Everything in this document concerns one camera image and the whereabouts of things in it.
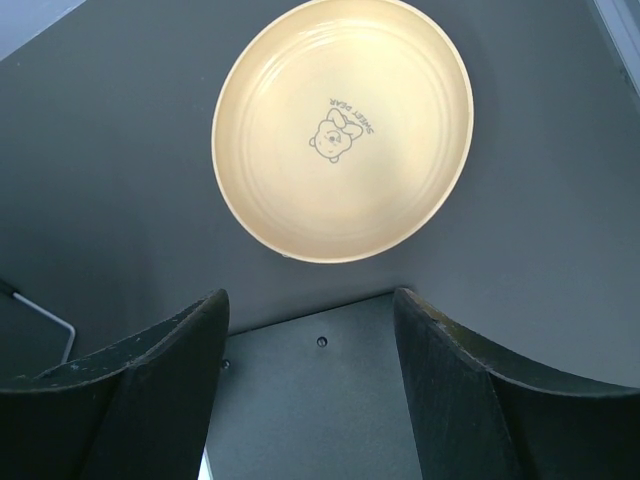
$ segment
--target round plate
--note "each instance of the round plate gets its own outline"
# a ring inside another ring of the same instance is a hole
[[[218,99],[212,151],[238,221],[283,255],[358,260],[445,201],[473,130],[452,42],[395,0],[316,0],[266,27]]]

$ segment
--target dark gray table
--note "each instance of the dark gray table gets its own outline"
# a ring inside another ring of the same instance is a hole
[[[78,327],[76,354],[217,287],[239,331],[402,284],[516,352],[640,386],[640,116],[586,2],[412,2],[469,69],[469,161],[418,234],[339,266],[254,241],[211,166],[227,71],[296,3],[88,0],[6,58],[0,275]]]

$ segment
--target beige dish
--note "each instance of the beige dish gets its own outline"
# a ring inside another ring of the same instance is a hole
[[[387,250],[464,166],[471,85],[442,29],[395,0],[315,0],[266,27],[222,88],[216,178],[242,226],[308,262]]]

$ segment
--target cartoon bear face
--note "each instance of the cartoon bear face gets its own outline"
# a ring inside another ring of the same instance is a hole
[[[331,163],[340,160],[340,155],[351,148],[353,141],[362,135],[362,127],[350,122],[336,108],[318,125],[318,131],[309,140],[309,145]]]

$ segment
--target plate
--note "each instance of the plate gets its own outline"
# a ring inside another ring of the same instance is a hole
[[[314,0],[233,65],[213,118],[240,224],[288,257],[340,263],[420,229],[464,166],[473,98],[444,31],[395,0]]]

